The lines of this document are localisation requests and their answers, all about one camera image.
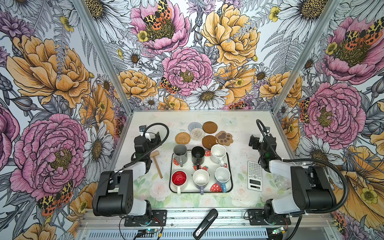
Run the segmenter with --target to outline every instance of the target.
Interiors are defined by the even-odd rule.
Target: strawberry
[[[212,185],[210,191],[211,192],[222,192],[223,190],[221,189],[220,185],[215,183],[214,185]]]
[[[195,169],[195,171],[197,170],[197,166],[194,165],[193,168]],[[200,169],[201,169],[201,165],[200,165]]]
[[[173,163],[176,165],[176,166],[179,166],[180,164],[176,161],[176,158],[173,159]]]

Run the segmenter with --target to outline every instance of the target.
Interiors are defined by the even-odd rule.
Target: white mug
[[[224,166],[224,159],[227,155],[227,150],[223,145],[216,144],[211,148],[211,160],[214,163],[219,163],[220,166]]]
[[[218,167],[215,171],[215,178],[217,180],[217,184],[220,185],[223,192],[227,192],[226,182],[231,179],[231,172],[225,167]]]
[[[181,194],[181,190],[183,190],[187,186],[187,174],[184,171],[178,170],[174,172],[171,176],[171,182],[173,186],[177,188],[177,194]]]
[[[197,169],[193,173],[193,181],[197,185],[197,188],[200,189],[200,194],[204,194],[204,187],[208,184],[209,174],[204,169]]]

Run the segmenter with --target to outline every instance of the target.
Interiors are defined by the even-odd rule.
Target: wooden hammer
[[[156,161],[156,156],[158,156],[158,155],[160,155],[160,153],[157,150],[154,151],[154,152],[151,152],[151,157],[153,158],[153,160],[155,160],[155,164],[156,164],[156,167],[157,167],[157,171],[159,172],[160,178],[163,179],[163,175],[161,174],[159,165],[157,164],[157,161]]]

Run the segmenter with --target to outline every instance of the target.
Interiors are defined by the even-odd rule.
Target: brown coaster
[[[209,134],[214,133],[217,131],[217,124],[214,122],[205,122],[203,124],[203,130]]]
[[[233,143],[232,134],[226,133],[225,131],[221,131],[216,134],[216,138],[218,143],[221,145],[229,146],[231,143]]]
[[[177,144],[188,144],[191,140],[191,136],[186,132],[180,132],[175,137],[175,142]]]
[[[213,145],[218,144],[217,138],[215,138],[215,136],[212,136],[212,135],[203,137],[202,142],[203,142],[203,146],[206,149],[211,149]]]

